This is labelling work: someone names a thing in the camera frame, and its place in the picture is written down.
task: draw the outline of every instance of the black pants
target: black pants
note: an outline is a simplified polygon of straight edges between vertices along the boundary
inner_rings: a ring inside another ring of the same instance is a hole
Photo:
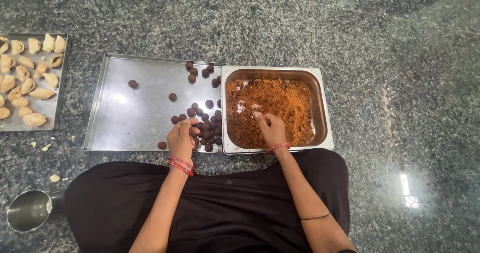
[[[348,234],[345,161],[325,149],[293,155],[307,181]],[[168,167],[155,164],[108,162],[76,177],[64,201],[66,218],[80,250],[128,252],[168,171]],[[237,224],[252,232],[261,229],[255,236],[282,252],[288,248],[311,251],[278,162],[264,170],[189,177],[170,228],[169,249],[176,242],[226,232],[219,230],[225,224]]]

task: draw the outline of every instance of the coarse brown sugar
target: coarse brown sugar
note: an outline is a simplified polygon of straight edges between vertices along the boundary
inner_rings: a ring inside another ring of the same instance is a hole
[[[299,81],[254,78],[244,85],[243,80],[235,80],[226,87],[227,133],[241,148],[267,147],[253,114],[272,113],[284,121],[286,141],[304,146],[314,137],[311,97]]]

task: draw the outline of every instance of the hand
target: hand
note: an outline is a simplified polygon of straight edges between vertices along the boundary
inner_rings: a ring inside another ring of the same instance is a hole
[[[191,125],[198,123],[198,119],[186,119],[179,121],[166,136],[170,156],[192,163],[192,149],[195,148],[195,141],[190,136],[193,133],[200,133],[200,130]]]
[[[258,127],[260,127],[261,133],[267,141],[268,146],[272,147],[287,142],[285,138],[285,123],[280,117],[270,113],[263,115],[258,112],[255,112],[253,116],[255,117]],[[267,124],[266,118],[270,120],[270,126]]]

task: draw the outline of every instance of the bangle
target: bangle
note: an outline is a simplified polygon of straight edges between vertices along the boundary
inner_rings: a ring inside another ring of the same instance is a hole
[[[305,218],[305,219],[303,219],[303,218],[300,218],[300,220],[321,219],[321,218],[324,218],[324,217],[326,217],[326,216],[327,216],[327,215],[329,215],[329,214],[330,214],[330,212],[328,212],[326,215],[322,215],[322,216],[319,216],[319,217]]]
[[[194,166],[192,166],[192,164],[190,164],[190,163],[188,163],[188,162],[185,162],[185,161],[183,161],[183,160],[180,159],[180,158],[176,158],[176,157],[169,156],[169,157],[167,157],[167,159],[168,159],[168,160],[177,160],[177,161],[180,161],[181,163],[187,165],[187,167],[189,167],[192,171],[197,170],[197,169],[195,169]]]
[[[185,168],[184,166],[178,164],[178,163],[175,163],[169,159],[166,160],[166,162],[174,167],[177,167],[178,169],[180,169],[181,171],[185,172],[186,174],[188,174],[189,176],[193,176],[194,173],[190,170],[188,170],[187,168]]]
[[[277,149],[277,148],[279,148],[279,147],[288,147],[288,148],[290,149],[290,147],[292,147],[292,146],[290,145],[290,143],[279,143],[279,144],[276,144],[276,145],[268,148],[268,149],[265,151],[265,153],[267,153],[268,155],[273,155],[273,154],[274,154],[273,150],[275,150],[275,149]]]

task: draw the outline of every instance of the person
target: person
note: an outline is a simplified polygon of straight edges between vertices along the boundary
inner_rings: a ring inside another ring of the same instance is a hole
[[[279,117],[254,116],[267,145],[286,143]],[[189,176],[197,122],[180,121],[167,135],[178,167],[108,162],[70,183],[65,214],[82,253],[355,252],[342,157],[282,146],[263,170]]]

